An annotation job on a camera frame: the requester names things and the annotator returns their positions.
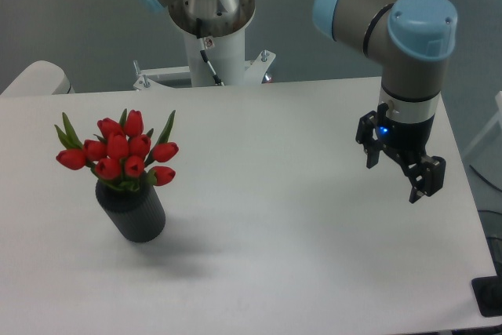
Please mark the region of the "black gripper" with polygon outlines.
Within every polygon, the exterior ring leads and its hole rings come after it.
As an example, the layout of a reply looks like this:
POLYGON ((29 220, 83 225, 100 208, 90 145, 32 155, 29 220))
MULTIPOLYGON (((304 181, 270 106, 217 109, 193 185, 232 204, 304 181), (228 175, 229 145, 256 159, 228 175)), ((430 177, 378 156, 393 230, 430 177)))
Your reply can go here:
POLYGON ((385 154, 404 165, 403 173, 411 184, 409 202, 431 197, 442 189, 446 172, 444 158, 426 155, 435 117, 419 123, 402 123, 388 118, 388 111, 387 104, 380 104, 376 112, 371 111, 358 121, 355 140, 366 153, 366 167, 371 169, 379 162, 384 145, 385 154))

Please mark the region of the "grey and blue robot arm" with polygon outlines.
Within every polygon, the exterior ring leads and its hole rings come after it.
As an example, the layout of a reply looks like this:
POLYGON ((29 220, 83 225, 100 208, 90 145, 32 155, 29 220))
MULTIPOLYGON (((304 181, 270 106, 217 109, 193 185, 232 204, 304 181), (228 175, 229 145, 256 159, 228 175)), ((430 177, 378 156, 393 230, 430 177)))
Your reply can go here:
MULTIPOLYGON (((167 11, 184 35, 193 86, 254 85, 270 60, 245 59, 245 30, 255 0, 141 0, 167 11)), ((410 201, 442 188, 446 161, 426 152, 449 58, 457 11, 448 0, 314 0, 312 21, 328 38, 360 51, 383 69, 376 110, 358 122, 366 165, 381 155, 400 165, 410 201)))

